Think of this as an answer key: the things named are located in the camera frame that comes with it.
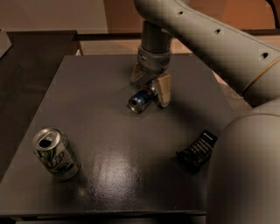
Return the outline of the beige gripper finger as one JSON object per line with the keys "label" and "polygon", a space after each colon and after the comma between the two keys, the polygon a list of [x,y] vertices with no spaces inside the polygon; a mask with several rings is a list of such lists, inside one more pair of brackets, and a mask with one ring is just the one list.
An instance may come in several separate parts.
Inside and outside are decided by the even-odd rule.
{"label": "beige gripper finger", "polygon": [[132,86],[140,88],[150,79],[151,76],[147,74],[138,63],[133,66],[132,74],[130,76],[130,84]]}
{"label": "beige gripper finger", "polygon": [[153,81],[157,98],[162,108],[166,108],[171,102],[171,80],[171,76],[168,73],[161,73]]}

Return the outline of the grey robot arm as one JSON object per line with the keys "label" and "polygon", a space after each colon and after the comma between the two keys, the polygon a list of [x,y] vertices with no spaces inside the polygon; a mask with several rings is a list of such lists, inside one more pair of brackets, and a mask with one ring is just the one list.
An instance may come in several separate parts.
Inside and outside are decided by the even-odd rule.
{"label": "grey robot arm", "polygon": [[207,224],[280,224],[280,49],[192,9],[189,0],[134,0],[143,18],[131,82],[154,77],[162,106],[170,42],[178,39],[251,106],[219,135],[211,156]]}

